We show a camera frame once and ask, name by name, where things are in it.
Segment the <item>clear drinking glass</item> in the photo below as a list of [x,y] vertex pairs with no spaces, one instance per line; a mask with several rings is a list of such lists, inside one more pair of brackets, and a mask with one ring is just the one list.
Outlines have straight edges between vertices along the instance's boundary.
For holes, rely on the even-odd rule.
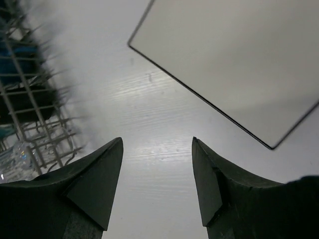
[[20,180],[31,181],[36,171],[27,144],[18,141],[15,145],[0,154],[0,183]]

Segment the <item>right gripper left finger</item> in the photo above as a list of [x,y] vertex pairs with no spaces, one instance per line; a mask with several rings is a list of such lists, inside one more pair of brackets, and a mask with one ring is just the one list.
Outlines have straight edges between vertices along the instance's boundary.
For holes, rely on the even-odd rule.
[[108,229],[123,152],[117,137],[31,181],[1,184],[1,238],[100,239]]

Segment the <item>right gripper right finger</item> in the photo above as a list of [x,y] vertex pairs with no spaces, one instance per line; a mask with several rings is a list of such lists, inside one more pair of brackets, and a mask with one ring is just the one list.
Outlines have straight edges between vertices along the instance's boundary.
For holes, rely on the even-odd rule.
[[210,239],[316,239],[319,178],[288,183],[255,175],[192,140],[202,225]]

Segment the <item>white square plate black rim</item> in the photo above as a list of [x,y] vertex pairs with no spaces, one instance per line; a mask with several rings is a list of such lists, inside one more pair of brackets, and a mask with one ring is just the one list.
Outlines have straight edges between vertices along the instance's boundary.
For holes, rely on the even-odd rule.
[[153,0],[128,46],[269,149],[319,105],[316,0]]

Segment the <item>brown mug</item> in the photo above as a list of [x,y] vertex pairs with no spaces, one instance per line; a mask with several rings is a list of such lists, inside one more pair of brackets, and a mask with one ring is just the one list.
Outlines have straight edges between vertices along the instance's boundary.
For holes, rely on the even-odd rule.
[[[57,102],[57,91],[41,85],[30,86],[30,89],[44,120],[50,119],[55,112],[53,104]],[[35,108],[24,87],[6,90],[6,92],[9,94],[9,101],[20,123],[39,121]],[[14,123],[4,101],[4,96],[0,97],[0,123]]]

